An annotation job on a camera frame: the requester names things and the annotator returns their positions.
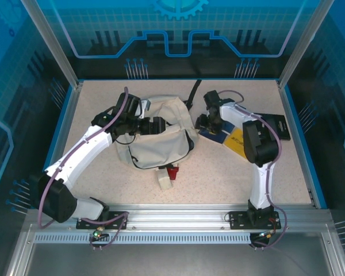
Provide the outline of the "thick yellow book boy cartoon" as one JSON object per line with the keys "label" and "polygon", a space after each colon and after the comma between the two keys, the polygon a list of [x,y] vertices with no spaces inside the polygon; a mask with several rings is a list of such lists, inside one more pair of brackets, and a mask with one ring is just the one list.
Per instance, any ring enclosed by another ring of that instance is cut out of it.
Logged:
{"label": "thick yellow book boy cartoon", "polygon": [[241,129],[235,128],[225,139],[224,145],[242,158],[247,159],[244,152],[243,131]]}

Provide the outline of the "blue gear print panel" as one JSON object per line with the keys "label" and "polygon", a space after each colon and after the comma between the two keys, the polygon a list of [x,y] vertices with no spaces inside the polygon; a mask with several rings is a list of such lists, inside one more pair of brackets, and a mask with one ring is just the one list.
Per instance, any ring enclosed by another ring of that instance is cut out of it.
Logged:
{"label": "blue gear print panel", "polygon": [[320,0],[36,0],[80,79],[279,79]]}

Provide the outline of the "aluminium frame post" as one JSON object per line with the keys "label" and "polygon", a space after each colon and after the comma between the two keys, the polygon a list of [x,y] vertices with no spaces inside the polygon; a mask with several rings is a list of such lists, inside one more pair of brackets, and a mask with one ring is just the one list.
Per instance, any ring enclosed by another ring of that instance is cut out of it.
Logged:
{"label": "aluminium frame post", "polygon": [[296,44],[294,51],[290,55],[290,58],[279,77],[278,88],[280,90],[285,89],[285,86],[293,75],[310,43],[314,39],[334,1],[335,0],[320,0],[317,8],[315,8],[314,13],[312,14],[307,26],[300,36],[298,43]]}
{"label": "aluminium frame post", "polygon": [[66,57],[57,37],[55,36],[50,24],[45,15],[39,7],[36,0],[20,0],[29,14],[31,20],[35,24],[38,32],[41,34],[44,42],[50,50],[52,56],[55,58],[62,73],[66,77],[73,89],[79,87],[79,80],[71,67],[69,60]]}

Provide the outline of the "black book yellow title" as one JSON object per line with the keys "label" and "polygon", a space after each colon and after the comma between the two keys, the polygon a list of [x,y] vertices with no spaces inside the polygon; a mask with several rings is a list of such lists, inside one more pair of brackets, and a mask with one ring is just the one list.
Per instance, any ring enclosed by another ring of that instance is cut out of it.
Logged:
{"label": "black book yellow title", "polygon": [[[265,122],[267,122],[272,127],[272,129],[276,132],[280,140],[291,140],[289,128],[284,115],[265,113],[260,113],[259,115]],[[268,127],[265,126],[265,124],[262,124],[261,130],[259,131],[260,140],[262,141],[266,138],[269,138],[271,135],[272,133],[268,129]]]}

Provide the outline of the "blue printed side panel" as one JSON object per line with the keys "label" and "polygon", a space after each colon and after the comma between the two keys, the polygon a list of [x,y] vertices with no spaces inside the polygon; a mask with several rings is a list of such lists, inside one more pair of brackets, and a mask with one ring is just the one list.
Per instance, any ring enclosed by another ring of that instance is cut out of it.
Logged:
{"label": "blue printed side panel", "polygon": [[320,205],[345,232],[345,0],[333,0],[287,88]]}
{"label": "blue printed side panel", "polygon": [[48,162],[71,89],[21,0],[0,0],[0,216],[27,209],[11,191]]}

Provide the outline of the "grey metal shelf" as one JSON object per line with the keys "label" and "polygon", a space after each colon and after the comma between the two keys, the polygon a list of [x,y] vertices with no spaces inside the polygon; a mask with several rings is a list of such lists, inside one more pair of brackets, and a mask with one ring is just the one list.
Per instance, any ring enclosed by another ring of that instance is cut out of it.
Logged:
{"label": "grey metal shelf", "polygon": [[0,276],[345,276],[345,254],[320,235],[290,233],[272,248],[235,244],[33,244],[0,239]]}

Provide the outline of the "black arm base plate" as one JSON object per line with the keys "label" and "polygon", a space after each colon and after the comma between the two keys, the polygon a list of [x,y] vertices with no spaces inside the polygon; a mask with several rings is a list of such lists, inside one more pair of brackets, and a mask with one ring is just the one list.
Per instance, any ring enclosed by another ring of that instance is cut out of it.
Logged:
{"label": "black arm base plate", "polygon": [[247,211],[232,211],[228,213],[228,220],[231,230],[255,230],[255,229],[281,229],[281,222],[278,212],[274,211],[269,215],[254,220]]}
{"label": "black arm base plate", "polygon": [[78,220],[76,222],[76,229],[91,230],[98,227],[104,227],[106,230],[118,230],[121,227],[122,230],[127,228],[127,218],[124,219],[125,212],[110,211],[107,216],[103,216],[98,219],[99,224],[90,223],[85,220]]}

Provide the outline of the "dark blue book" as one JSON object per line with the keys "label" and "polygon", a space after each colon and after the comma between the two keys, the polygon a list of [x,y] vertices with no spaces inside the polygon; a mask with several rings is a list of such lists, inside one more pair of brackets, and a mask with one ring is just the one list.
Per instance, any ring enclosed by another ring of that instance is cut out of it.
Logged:
{"label": "dark blue book", "polygon": [[208,129],[205,129],[205,128],[201,128],[198,131],[198,133],[202,137],[204,137],[204,138],[206,138],[206,139],[208,139],[208,140],[210,140],[212,142],[215,142],[215,143],[218,143],[218,144],[222,143],[221,142],[221,134],[220,133],[213,133],[212,131],[209,131]]}

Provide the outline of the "long aluminium base rail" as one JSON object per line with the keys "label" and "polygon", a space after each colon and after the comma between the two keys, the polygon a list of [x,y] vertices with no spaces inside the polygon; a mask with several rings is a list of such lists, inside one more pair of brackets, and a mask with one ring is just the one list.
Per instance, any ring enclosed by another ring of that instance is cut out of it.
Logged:
{"label": "long aluminium base rail", "polygon": [[[332,229],[333,219],[328,209],[311,205],[281,205],[287,224],[280,215],[282,228],[288,232],[325,232]],[[129,213],[129,232],[228,232],[230,211],[246,211],[246,204],[116,204],[116,212]]]}

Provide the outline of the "cream canvas student bag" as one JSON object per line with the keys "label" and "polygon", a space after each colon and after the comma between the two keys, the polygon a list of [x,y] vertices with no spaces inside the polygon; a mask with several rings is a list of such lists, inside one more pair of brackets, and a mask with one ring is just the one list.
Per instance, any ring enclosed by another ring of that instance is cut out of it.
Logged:
{"label": "cream canvas student bag", "polygon": [[185,161],[198,141],[198,134],[189,113],[193,99],[201,84],[197,80],[187,101],[177,95],[156,95],[149,97],[152,106],[149,117],[162,117],[166,130],[157,135],[125,134],[117,140],[120,160],[139,170],[155,170],[162,190],[173,187],[179,165]]}

